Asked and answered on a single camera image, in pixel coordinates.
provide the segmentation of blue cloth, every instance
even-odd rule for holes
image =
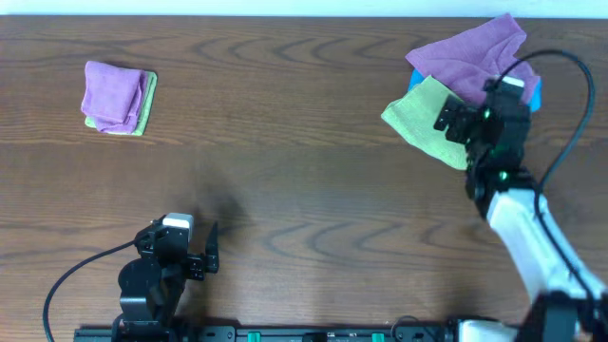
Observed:
[[[418,71],[414,69],[414,72],[411,73],[411,78],[409,79],[408,91],[410,91],[414,86],[421,84],[425,80],[425,77]],[[541,109],[541,90],[542,90],[542,80],[534,88],[534,93],[532,94],[532,98],[530,99],[530,111],[535,112]]]

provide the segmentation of purple cloth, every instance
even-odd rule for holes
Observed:
[[[147,75],[89,61],[85,66],[86,91],[81,110],[92,117],[100,132],[130,134],[137,126]]]
[[[525,32],[510,14],[452,38],[412,50],[406,59],[423,76],[432,75],[463,100],[480,105],[485,80],[505,71],[517,61],[513,54],[525,41]],[[522,101],[528,103],[541,77],[524,62],[509,76],[525,82]]]

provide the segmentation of green cloth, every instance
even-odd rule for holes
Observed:
[[[447,141],[445,131],[433,128],[448,95],[456,96],[428,76],[402,99],[390,103],[382,119],[412,146],[455,169],[466,170],[465,146]]]
[[[157,76],[156,73],[152,71],[146,71],[148,75],[147,85],[145,87],[145,94],[143,95],[143,103],[140,108],[140,115],[137,120],[137,126],[133,133],[113,133],[108,132],[108,134],[116,134],[116,135],[134,135],[134,136],[142,136],[145,130],[145,126],[148,124],[148,119],[150,118],[150,108],[152,107],[152,100],[154,99],[154,90],[156,90],[156,82]],[[86,117],[85,124],[87,127],[96,128],[95,121],[92,118]]]

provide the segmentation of wire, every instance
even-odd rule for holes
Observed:
[[[87,265],[87,263],[97,260],[100,257],[105,257],[107,255],[111,255],[114,252],[118,252],[120,250],[125,249],[126,247],[129,247],[135,243],[137,243],[140,239],[146,237],[146,235],[143,235],[141,237],[138,237],[132,241],[129,241],[125,244],[122,244],[118,247],[114,247],[110,250],[107,250],[105,252],[101,252],[98,255],[92,256],[92,257],[88,257],[85,260],[79,262],[76,266],[72,267],[71,269],[69,269],[69,271],[67,271],[64,275],[62,275],[59,279],[57,279],[57,281],[55,282],[55,285],[53,285],[52,288],[50,288],[50,291],[47,294],[47,300],[45,300],[45,307],[42,310],[42,324],[45,327],[45,334],[47,335],[47,340],[48,342],[55,342],[55,340],[53,339],[53,334],[50,332],[50,324],[48,323],[48,307],[50,306],[50,300],[53,298],[53,295],[55,295],[55,292],[57,291],[57,289],[59,288],[59,286],[74,272],[76,272],[78,269],[80,269],[81,267]]]
[[[420,322],[420,320],[418,318],[416,318],[410,314],[405,314],[405,315],[402,315],[401,317],[397,318],[397,320],[395,320],[395,322],[392,323],[392,326],[390,327],[390,337],[394,338],[395,340],[403,341],[403,339],[397,338],[397,336],[395,336],[395,328],[397,328],[397,325],[399,323],[401,323],[404,319],[409,319],[414,322]],[[433,339],[433,341],[437,342],[437,336],[435,336],[434,333],[430,332],[430,330],[427,327],[423,326],[422,329],[424,329],[425,332],[428,333],[428,335],[430,336],[430,338]]]
[[[568,156],[568,154],[570,153],[572,148],[577,144],[580,136],[582,135],[582,132],[585,129],[585,126],[589,123],[589,120],[591,119],[591,116],[593,115],[593,106],[594,106],[594,102],[596,99],[596,87],[594,86],[594,83],[593,83],[593,77],[591,76],[591,71],[589,71],[589,68],[585,65],[585,63],[583,63],[581,60],[579,60],[579,57],[577,57],[576,55],[574,55],[570,52],[563,51],[563,50],[557,50],[557,49],[539,50],[536,52],[532,52],[526,56],[523,56],[521,58],[521,60],[513,63],[510,67],[508,67],[503,72],[503,74],[501,74],[501,76],[498,78],[495,85],[498,86],[500,84],[500,82],[503,80],[504,76],[506,76],[506,74],[508,74],[511,70],[513,70],[519,64],[523,63],[524,61],[530,60],[532,58],[535,58],[538,56],[544,56],[544,55],[558,55],[558,56],[564,57],[564,58],[574,62],[579,67],[579,69],[582,71],[582,73],[584,74],[585,79],[587,81],[587,102],[585,105],[585,112],[582,115],[582,118],[580,118],[579,124],[577,125],[577,128],[575,129],[574,133],[572,134],[570,141],[565,145],[565,147],[558,154],[558,156],[551,162],[549,167],[547,167],[546,171],[544,172],[544,175],[542,175],[541,182],[539,183],[538,187],[534,190],[535,191],[534,214],[537,218],[539,218],[539,222],[541,223],[541,227],[542,227],[543,231],[545,232],[545,234],[547,235],[547,237],[553,244],[553,247],[555,247],[555,249],[558,251],[558,254],[563,259],[563,262],[565,263],[566,267],[568,268],[568,271],[575,277],[577,282],[580,284],[581,288],[585,291],[585,293],[587,295],[587,300],[591,304],[589,308],[593,308],[594,298],[593,298],[593,293],[591,292],[591,289],[589,289],[587,284],[582,280],[582,277],[579,274],[579,270],[572,264],[572,262],[570,262],[570,260],[566,256],[565,252],[561,249],[559,244],[556,242],[555,238],[549,231],[549,228],[547,227],[547,225],[544,221],[544,218],[542,217],[542,211],[541,211],[541,195],[542,195],[542,190],[544,189],[544,186],[547,184],[547,182],[551,178],[551,175],[553,175],[555,170],[561,165],[563,160]]]

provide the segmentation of tabletop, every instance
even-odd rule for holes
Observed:
[[[464,173],[380,119],[402,97],[413,48],[484,18],[0,18],[0,340],[40,341],[49,288],[80,260],[169,212],[219,225],[220,270],[190,282],[178,312],[242,325],[389,325],[411,314],[523,319],[529,299]],[[596,114],[546,188],[581,258],[608,279],[608,21],[518,20],[539,48],[591,68]],[[85,127],[84,66],[153,70],[142,137]],[[543,78],[525,164],[540,176],[582,113],[584,78],[558,58]],[[58,341],[121,312],[134,248],[59,288]]]

